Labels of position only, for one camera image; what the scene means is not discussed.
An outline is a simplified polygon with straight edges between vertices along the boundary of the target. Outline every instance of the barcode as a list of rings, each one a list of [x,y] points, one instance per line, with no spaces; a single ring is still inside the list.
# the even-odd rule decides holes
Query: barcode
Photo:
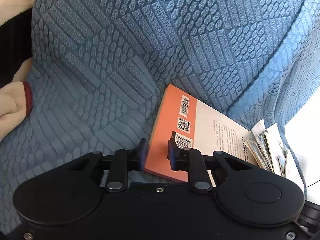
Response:
[[[175,138],[174,140],[176,141],[176,144],[179,148],[184,148],[184,147],[189,147],[192,148],[192,139],[183,136],[182,134],[175,133]]]
[[[184,117],[187,117],[188,116],[188,108],[189,108],[189,98],[182,96],[179,114]]]
[[[179,117],[177,128],[186,133],[190,133],[190,122]]]

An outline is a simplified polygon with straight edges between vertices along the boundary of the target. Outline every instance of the black clip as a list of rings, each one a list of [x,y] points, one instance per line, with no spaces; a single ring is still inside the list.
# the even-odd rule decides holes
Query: black clip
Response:
[[[196,192],[212,190],[211,180],[201,152],[193,148],[179,149],[175,140],[168,142],[168,156],[171,169],[188,172],[188,183]]]
[[[108,192],[120,192],[128,188],[127,162],[139,160],[139,168],[142,170],[147,156],[147,140],[142,139],[133,150],[117,150],[112,158],[105,188]]]

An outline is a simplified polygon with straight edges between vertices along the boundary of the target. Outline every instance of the qr code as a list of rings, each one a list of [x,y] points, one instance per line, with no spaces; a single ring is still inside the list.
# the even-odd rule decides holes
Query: qr code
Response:
[[[190,133],[190,122],[179,117],[177,128],[186,133]]]

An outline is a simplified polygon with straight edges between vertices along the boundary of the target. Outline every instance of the circular cap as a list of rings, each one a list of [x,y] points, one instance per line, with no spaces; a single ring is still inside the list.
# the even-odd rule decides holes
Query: circular cap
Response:
[[[156,188],[156,192],[163,192],[164,191],[164,188],[163,187],[157,187]]]
[[[25,240],[32,240],[33,239],[33,234],[32,233],[24,233],[23,238]]]
[[[108,189],[111,189],[111,190],[118,190],[123,187],[123,184],[119,181],[112,181],[108,183],[107,187]]]
[[[216,189],[216,199],[229,216],[258,227],[294,221],[304,205],[303,192],[295,183],[258,168],[230,171]]]
[[[253,202],[270,204],[281,197],[281,190],[270,183],[253,183],[244,188],[244,194]]]
[[[205,182],[205,181],[198,181],[196,184],[195,184],[195,187],[199,190],[205,190],[205,189],[208,189],[210,187],[210,184],[208,182]]]
[[[34,177],[14,192],[14,207],[24,219],[38,225],[66,225],[87,216],[98,206],[101,190],[91,179],[79,178],[74,171],[48,175]]]
[[[295,232],[289,232],[285,235],[285,239],[287,239],[287,240],[294,240],[295,238],[296,238]]]

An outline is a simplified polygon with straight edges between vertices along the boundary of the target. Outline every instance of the paper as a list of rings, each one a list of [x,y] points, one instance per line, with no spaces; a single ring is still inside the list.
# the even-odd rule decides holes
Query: paper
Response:
[[[261,150],[263,156],[265,157],[265,160],[267,161],[267,164],[268,164],[270,170],[274,173],[275,171],[274,171],[274,168],[273,168],[270,149],[269,149],[269,146],[268,146],[267,137],[265,135],[265,132],[262,132],[261,134],[256,136],[255,139],[256,139],[259,147],[260,147],[260,150]]]
[[[193,148],[203,155],[224,151],[246,162],[256,164],[248,152],[245,139],[250,132],[217,110],[197,101]]]
[[[266,128],[264,126],[264,120],[262,119],[259,122],[257,122],[254,127],[252,127],[251,132],[255,137],[257,137],[259,134],[261,134],[265,130]]]
[[[258,163],[258,166],[266,171],[271,171],[270,165],[268,165],[268,162],[264,156],[264,154],[262,153],[257,140],[255,139],[255,137],[253,136],[253,134],[251,134],[246,143],[247,147],[250,149],[251,152],[253,152],[253,156],[255,158],[255,160]]]
[[[271,161],[274,168],[274,173],[281,176],[281,169],[278,161],[278,155],[283,157],[283,143],[282,139],[278,130],[278,126],[275,123],[274,125],[270,126],[265,132],[270,155]]]
[[[280,155],[278,155],[277,158],[278,158],[279,165],[280,165],[281,175],[282,175],[282,177],[284,177],[285,158]]]
[[[291,151],[287,151],[287,158],[285,162],[285,178],[291,180],[295,184],[297,184],[302,192],[304,191],[304,185],[301,179],[301,176],[299,174],[298,168],[296,166],[296,163],[294,162],[294,159],[292,157]]]

